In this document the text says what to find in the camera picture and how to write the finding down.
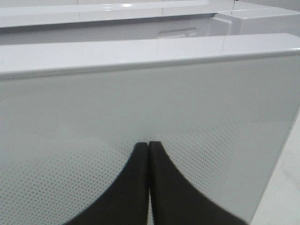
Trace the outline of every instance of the white tile floor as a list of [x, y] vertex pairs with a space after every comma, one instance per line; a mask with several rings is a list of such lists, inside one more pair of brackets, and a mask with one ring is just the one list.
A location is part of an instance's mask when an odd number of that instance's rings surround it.
[[300, 116], [251, 225], [300, 225]]

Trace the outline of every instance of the white floor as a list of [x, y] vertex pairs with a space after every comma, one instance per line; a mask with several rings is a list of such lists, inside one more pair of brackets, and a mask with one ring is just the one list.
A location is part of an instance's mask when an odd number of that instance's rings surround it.
[[300, 116], [251, 225], [300, 225]]

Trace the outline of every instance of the white wall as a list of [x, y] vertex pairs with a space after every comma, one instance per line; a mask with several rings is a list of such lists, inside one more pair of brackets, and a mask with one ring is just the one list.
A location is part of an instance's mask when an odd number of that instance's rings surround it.
[[241, 0], [241, 1], [300, 11], [300, 0]]

